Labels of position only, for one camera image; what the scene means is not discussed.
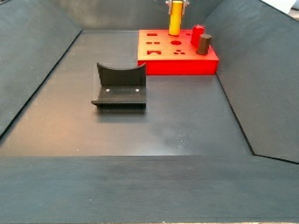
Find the silver red gripper finger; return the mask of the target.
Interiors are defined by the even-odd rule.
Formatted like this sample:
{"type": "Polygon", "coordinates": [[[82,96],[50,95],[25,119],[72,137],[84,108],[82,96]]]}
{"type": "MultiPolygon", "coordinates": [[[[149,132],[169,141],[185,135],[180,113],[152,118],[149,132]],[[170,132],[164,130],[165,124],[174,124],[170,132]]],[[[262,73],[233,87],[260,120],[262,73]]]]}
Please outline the silver red gripper finger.
{"type": "Polygon", "coordinates": [[[182,1],[182,7],[181,7],[181,14],[184,14],[184,12],[185,12],[185,8],[186,8],[186,6],[189,5],[189,0],[181,0],[182,1]]]}

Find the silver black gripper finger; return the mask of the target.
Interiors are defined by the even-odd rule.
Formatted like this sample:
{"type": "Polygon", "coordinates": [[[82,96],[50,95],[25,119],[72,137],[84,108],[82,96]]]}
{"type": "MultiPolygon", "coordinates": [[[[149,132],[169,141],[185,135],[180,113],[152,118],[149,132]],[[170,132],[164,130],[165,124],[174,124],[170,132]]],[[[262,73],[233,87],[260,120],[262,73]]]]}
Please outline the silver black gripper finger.
{"type": "Polygon", "coordinates": [[[172,0],[165,0],[165,4],[168,6],[168,15],[172,13],[172,0]]]}

